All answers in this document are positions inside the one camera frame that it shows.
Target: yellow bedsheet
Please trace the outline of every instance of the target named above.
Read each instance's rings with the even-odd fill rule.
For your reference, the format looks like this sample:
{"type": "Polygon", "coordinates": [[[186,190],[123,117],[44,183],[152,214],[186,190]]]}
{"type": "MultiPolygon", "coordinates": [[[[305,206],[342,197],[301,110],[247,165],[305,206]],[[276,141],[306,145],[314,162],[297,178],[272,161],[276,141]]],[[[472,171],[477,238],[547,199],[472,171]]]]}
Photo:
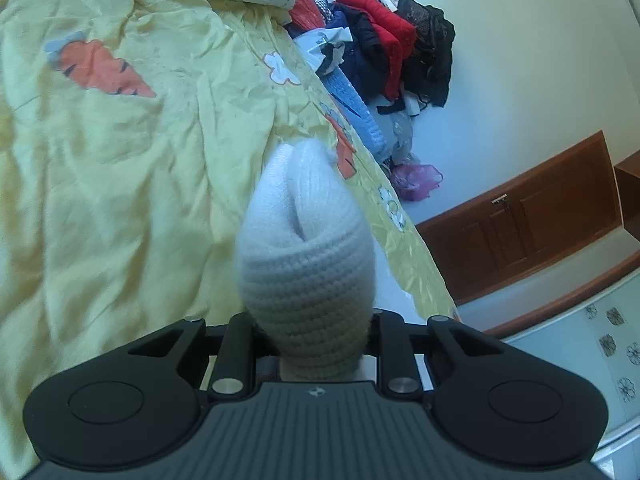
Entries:
{"type": "Polygon", "coordinates": [[[421,315],[450,313],[430,254],[282,12],[0,0],[0,476],[34,463],[21,411],[46,377],[187,314],[220,324],[241,310],[234,237],[283,140],[338,147],[399,284],[421,315]]]}

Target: knitted hat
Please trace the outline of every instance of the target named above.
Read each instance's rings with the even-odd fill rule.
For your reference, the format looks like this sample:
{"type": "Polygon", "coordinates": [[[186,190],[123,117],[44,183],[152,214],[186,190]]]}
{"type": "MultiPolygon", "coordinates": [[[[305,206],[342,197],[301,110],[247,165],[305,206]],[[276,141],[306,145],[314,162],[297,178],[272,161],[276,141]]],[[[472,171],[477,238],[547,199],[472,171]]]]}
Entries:
{"type": "Polygon", "coordinates": [[[245,307],[286,381],[351,380],[375,294],[371,232],[315,139],[278,147],[236,242],[245,307]]]}

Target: black lace fabric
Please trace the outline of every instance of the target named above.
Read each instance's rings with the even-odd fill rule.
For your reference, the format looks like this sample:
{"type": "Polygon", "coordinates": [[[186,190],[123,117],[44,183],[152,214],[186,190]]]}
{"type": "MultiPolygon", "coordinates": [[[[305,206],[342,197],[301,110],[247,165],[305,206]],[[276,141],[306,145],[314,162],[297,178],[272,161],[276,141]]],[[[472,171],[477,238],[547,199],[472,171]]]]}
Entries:
{"type": "Polygon", "coordinates": [[[402,64],[404,88],[435,106],[444,106],[449,95],[451,51],[456,36],[444,12],[414,0],[399,0],[398,15],[415,26],[414,52],[402,64]]]}

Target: brown wooden trim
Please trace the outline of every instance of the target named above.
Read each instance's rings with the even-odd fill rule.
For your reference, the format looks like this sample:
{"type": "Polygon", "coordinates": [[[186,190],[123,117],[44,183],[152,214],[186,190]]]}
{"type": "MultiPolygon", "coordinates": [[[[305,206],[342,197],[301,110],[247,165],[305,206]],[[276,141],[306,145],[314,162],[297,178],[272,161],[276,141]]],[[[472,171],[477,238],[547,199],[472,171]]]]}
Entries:
{"type": "Polygon", "coordinates": [[[597,278],[594,278],[583,286],[579,286],[573,292],[565,294],[561,298],[547,303],[531,312],[527,312],[520,317],[502,323],[501,325],[494,326],[484,332],[498,339],[504,339],[505,337],[522,332],[527,328],[536,326],[547,319],[562,314],[565,310],[569,310],[571,307],[588,300],[591,296],[598,294],[608,286],[618,282],[630,272],[633,272],[640,267],[640,251],[636,251],[629,256],[626,260],[623,260],[612,269],[604,272],[597,278]]]}
{"type": "MultiPolygon", "coordinates": [[[[526,182],[527,180],[530,180],[532,177],[545,173],[546,171],[549,170],[549,168],[555,167],[559,163],[562,163],[562,161],[571,158],[576,153],[581,152],[582,150],[585,149],[585,147],[590,146],[591,144],[599,144],[603,148],[606,159],[608,159],[609,161],[611,160],[609,156],[609,150],[607,149],[607,143],[604,138],[604,133],[602,132],[602,130],[600,130],[599,132],[594,133],[592,136],[589,136],[586,139],[581,140],[580,142],[578,142],[578,144],[574,144],[570,148],[564,150],[564,152],[559,153],[558,155],[555,155],[547,159],[542,164],[539,164],[535,168],[531,168],[530,170],[525,171],[524,173],[521,173],[520,175],[512,178],[511,180],[505,182],[504,184],[500,184],[500,186],[494,187],[493,189],[490,189],[489,191],[482,193],[481,195],[473,197],[471,200],[467,200],[466,202],[458,206],[455,206],[453,209],[449,209],[448,211],[445,211],[444,213],[440,213],[439,215],[434,216],[433,218],[429,218],[424,222],[420,222],[416,226],[416,228],[418,229],[418,232],[419,232],[421,228],[429,228],[431,224],[437,224],[439,222],[442,222],[443,220],[455,218],[456,216],[459,216],[460,213],[466,212],[469,209],[473,209],[479,204],[486,203],[487,201],[490,202],[494,198],[499,197],[500,195],[506,193],[507,191],[513,189],[514,187],[519,186],[520,184],[526,182]]],[[[615,195],[617,195],[618,190],[616,189],[616,180],[613,175],[613,166],[610,163],[609,165],[611,167],[611,171],[609,175],[609,185],[615,191],[615,195]]],[[[617,225],[621,225],[622,216],[620,211],[617,212],[617,217],[618,217],[617,225]]]]}
{"type": "Polygon", "coordinates": [[[581,240],[579,244],[566,248],[561,253],[555,254],[551,258],[546,259],[544,262],[540,262],[539,264],[533,267],[529,267],[529,269],[523,270],[518,274],[509,276],[508,278],[505,278],[501,282],[495,283],[495,285],[492,285],[492,286],[488,286],[487,288],[484,288],[483,290],[480,290],[475,294],[470,294],[469,296],[465,296],[464,298],[461,298],[455,301],[456,306],[464,306],[464,304],[468,303],[469,301],[477,300],[478,298],[482,298],[483,296],[486,296],[487,294],[491,294],[496,290],[500,290],[501,288],[505,288],[506,286],[513,285],[513,283],[519,282],[520,280],[524,280],[525,278],[528,278],[532,274],[535,274],[536,272],[540,272],[540,270],[546,269],[547,267],[550,267],[558,263],[560,260],[564,260],[566,257],[571,256],[574,253],[577,253],[581,249],[585,248],[587,245],[593,244],[596,240],[599,240],[604,235],[620,227],[621,224],[622,222],[620,222],[620,220],[616,220],[615,223],[609,224],[606,228],[601,229],[597,233],[591,235],[588,238],[585,238],[584,240],[581,240]]]}

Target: cabinet door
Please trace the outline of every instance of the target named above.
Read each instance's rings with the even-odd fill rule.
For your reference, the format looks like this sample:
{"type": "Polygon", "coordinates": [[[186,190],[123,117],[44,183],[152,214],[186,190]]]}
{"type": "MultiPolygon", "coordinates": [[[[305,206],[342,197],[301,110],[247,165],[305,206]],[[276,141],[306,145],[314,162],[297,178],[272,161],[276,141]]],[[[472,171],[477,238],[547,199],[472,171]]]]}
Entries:
{"type": "Polygon", "coordinates": [[[522,236],[504,201],[474,204],[452,218],[418,226],[418,232],[456,302],[527,265],[522,236]]]}
{"type": "Polygon", "coordinates": [[[507,193],[532,265],[557,261],[620,224],[604,138],[590,137],[579,146],[539,166],[507,193]]]}
{"type": "Polygon", "coordinates": [[[620,223],[600,132],[417,229],[462,304],[555,263],[620,223]]]}

